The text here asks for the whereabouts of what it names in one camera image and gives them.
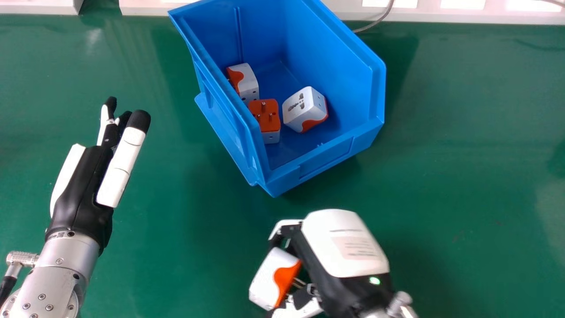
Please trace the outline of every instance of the robotic arm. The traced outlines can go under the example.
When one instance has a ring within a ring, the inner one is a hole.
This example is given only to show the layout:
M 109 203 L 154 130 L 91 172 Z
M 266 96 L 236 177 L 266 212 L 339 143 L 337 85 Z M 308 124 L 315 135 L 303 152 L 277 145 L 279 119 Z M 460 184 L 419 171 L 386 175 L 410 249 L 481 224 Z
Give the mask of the robotic arm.
M 269 237 L 249 299 L 267 318 L 418 318 L 411 297 L 394 292 L 389 263 L 359 216 L 329 209 L 282 220 Z M 311 283 L 298 279 L 301 268 Z
M 0 313 L 17 318 L 74 318 L 84 303 L 98 257 L 112 233 L 112 215 L 129 181 L 151 117 L 143 110 L 114 117 L 102 106 L 96 146 L 75 144 L 51 196 L 51 223 L 40 255 L 10 252 L 0 286 Z M 10 295 L 23 267 L 32 268 Z

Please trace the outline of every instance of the blue plastic bin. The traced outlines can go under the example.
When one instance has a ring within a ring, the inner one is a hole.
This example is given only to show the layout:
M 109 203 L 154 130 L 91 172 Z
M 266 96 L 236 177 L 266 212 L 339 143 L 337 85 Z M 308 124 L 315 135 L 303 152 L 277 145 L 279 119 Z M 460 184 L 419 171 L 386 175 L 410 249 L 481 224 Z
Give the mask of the blue plastic bin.
M 384 63 L 319 0 L 200 0 L 169 15 L 194 61 L 198 107 L 247 182 L 271 196 L 367 149 L 383 126 Z M 278 144 L 263 144 L 225 73 L 240 63 L 279 106 L 314 87 L 328 119 L 305 134 L 283 125 Z

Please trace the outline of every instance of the green indicator light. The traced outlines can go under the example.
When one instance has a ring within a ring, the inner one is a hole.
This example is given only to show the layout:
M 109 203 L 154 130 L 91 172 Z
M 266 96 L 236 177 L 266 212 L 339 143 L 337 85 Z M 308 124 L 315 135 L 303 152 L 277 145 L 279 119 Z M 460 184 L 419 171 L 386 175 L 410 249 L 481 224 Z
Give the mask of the green indicator light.
M 373 276 L 373 277 L 369 278 L 369 283 L 371 283 L 373 285 L 380 285 L 381 280 Z

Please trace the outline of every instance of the printed label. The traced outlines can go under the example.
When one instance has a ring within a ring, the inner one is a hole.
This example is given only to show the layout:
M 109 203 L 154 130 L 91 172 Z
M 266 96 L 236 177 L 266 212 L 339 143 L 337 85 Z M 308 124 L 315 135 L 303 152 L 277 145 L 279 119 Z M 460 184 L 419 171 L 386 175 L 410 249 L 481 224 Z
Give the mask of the printed label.
M 379 258 L 379 251 L 368 238 L 333 237 L 333 242 L 346 260 L 372 260 Z

